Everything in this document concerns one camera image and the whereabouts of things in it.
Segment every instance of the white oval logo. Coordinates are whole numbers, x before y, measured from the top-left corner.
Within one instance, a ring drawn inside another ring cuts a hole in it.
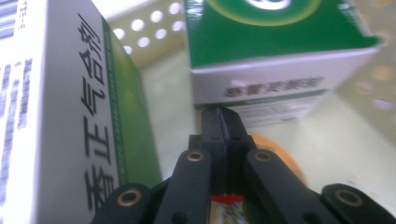
[[[251,6],[265,10],[280,10],[290,5],[291,0],[245,0]]]

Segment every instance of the green box top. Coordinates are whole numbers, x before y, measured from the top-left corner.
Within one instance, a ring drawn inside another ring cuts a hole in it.
[[[192,68],[378,43],[342,0],[185,0],[185,10]]]

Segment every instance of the box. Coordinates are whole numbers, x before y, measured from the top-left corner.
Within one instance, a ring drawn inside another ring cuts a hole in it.
[[[0,223],[89,223],[161,181],[140,76],[89,0],[0,2]]]
[[[185,0],[196,108],[300,119],[378,52],[352,3]]]

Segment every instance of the metal rivet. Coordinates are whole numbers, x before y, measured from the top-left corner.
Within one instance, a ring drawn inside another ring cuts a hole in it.
[[[361,207],[363,200],[356,193],[347,189],[338,189],[335,191],[335,198],[341,203],[347,204],[352,207]]]
[[[189,161],[201,161],[204,159],[204,154],[202,152],[194,151],[187,155]]]
[[[270,161],[272,159],[270,154],[268,154],[266,152],[262,152],[262,151],[257,152],[254,155],[254,158],[256,158],[256,160],[258,160],[258,161]]]
[[[142,193],[138,189],[128,189],[120,194],[117,203],[123,207],[133,206],[142,199]]]

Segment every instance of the green box side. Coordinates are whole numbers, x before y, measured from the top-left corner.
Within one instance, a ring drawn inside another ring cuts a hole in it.
[[[104,20],[108,86],[120,184],[162,181],[137,68]]]
[[[254,13],[244,8],[244,1],[224,2],[239,11]],[[361,49],[375,45],[378,40],[364,36],[355,18],[353,7],[342,9],[342,0],[319,1],[319,5],[305,19],[283,25],[252,25],[229,19],[204,1],[197,4],[185,0],[191,67],[198,68],[218,63],[229,63],[258,57],[315,51]],[[281,17],[282,10],[274,16]]]

